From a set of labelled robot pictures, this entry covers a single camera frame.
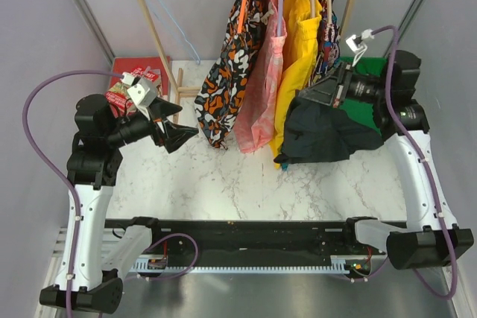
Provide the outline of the dark navy shorts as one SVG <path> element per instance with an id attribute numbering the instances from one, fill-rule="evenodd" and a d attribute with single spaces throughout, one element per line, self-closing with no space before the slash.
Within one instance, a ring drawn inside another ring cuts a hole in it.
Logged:
<path id="1" fill-rule="evenodd" d="M 274 162 L 340 162 L 359 150 L 377 150 L 383 144 L 378 132 L 352 120 L 342 109 L 295 97 L 286 114 L 283 143 Z"/>

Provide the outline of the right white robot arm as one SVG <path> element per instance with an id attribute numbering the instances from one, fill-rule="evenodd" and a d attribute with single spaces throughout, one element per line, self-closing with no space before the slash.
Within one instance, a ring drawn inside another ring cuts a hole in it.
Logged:
<path id="1" fill-rule="evenodd" d="M 443 196 L 426 113 L 413 98 L 420 64 L 419 57 L 403 50 L 388 56 L 379 76 L 358 74 L 351 64 L 340 63 L 297 93 L 332 108 L 346 99 L 372 104 L 373 121 L 398 170 L 406 223 L 401 228 L 374 217 L 353 217 L 341 244 L 352 254 L 366 246 L 379 249 L 398 270 L 449 266 L 474 244 L 471 230 L 459 227 Z"/>

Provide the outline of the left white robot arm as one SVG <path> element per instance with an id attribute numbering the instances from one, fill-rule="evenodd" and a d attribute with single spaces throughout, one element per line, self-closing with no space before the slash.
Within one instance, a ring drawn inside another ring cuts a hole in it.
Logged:
<path id="1" fill-rule="evenodd" d="M 101 255 L 107 208 L 122 162 L 121 147 L 149 137 L 173 153 L 198 134 L 174 124 L 181 106 L 155 98 L 144 112 L 117 117 L 104 95 L 88 95 L 76 105 L 78 131 L 67 162 L 69 221 L 63 262 L 54 283 L 40 292 L 40 304 L 73 311 L 113 314 L 127 274 L 139 256 L 161 250 L 176 233 L 162 232 L 154 217 L 134 217 L 110 253 Z"/>

